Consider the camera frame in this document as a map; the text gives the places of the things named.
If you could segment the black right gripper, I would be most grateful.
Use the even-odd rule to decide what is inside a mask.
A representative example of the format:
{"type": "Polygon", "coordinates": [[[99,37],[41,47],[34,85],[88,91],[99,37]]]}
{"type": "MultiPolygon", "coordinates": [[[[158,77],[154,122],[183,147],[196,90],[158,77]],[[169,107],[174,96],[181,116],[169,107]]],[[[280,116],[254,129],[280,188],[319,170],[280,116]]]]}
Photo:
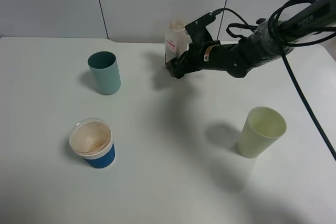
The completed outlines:
{"type": "Polygon", "coordinates": [[[200,70],[217,70],[220,64],[216,57],[211,59],[210,52],[219,45],[219,41],[207,42],[205,44],[191,43],[188,50],[181,55],[181,60],[175,57],[166,62],[165,67],[171,77],[177,79],[184,77],[188,73],[200,70]]]}

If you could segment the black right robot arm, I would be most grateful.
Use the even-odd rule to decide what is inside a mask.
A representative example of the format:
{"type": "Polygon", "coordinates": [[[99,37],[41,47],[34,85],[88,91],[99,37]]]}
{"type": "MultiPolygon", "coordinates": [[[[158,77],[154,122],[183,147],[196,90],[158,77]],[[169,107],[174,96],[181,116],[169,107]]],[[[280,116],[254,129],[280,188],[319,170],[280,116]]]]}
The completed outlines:
{"type": "Polygon", "coordinates": [[[226,32],[239,38],[236,44],[222,45],[213,40],[206,29],[216,16],[225,11],[219,8],[208,12],[185,26],[191,38],[188,50],[165,63],[172,77],[200,70],[226,71],[235,78],[243,78],[253,68],[290,53],[295,47],[308,46],[300,39],[323,32],[335,36],[335,0],[290,0],[268,19],[259,19],[255,26],[246,21],[231,23],[226,32]]]}

